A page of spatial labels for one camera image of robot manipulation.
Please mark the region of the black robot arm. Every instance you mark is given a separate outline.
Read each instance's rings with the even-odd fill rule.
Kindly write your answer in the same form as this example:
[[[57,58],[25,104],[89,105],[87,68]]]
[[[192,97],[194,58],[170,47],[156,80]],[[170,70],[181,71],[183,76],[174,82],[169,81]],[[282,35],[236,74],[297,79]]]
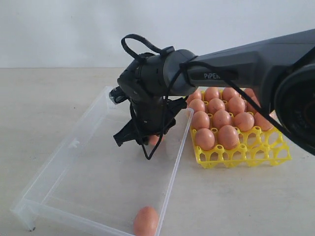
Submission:
[[[299,147],[315,152],[315,31],[279,36],[202,56],[174,47],[160,49],[146,38],[129,34],[149,48],[134,52],[124,39],[132,63],[117,79],[109,96],[113,103],[130,102],[130,121],[114,135],[117,145],[162,137],[175,125],[186,99],[198,87],[250,88],[256,100],[245,99]]]

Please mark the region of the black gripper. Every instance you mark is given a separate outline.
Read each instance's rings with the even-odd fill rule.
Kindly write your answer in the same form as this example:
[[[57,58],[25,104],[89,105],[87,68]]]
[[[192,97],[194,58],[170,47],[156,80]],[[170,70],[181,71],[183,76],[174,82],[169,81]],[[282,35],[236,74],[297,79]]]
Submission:
[[[113,135],[116,144],[121,147],[129,141],[136,141],[138,145],[148,144],[152,135],[164,134],[176,124],[175,116],[187,107],[186,100],[182,97],[164,102],[162,97],[154,97],[151,100],[131,100],[134,110],[135,123],[129,121],[118,133]]]

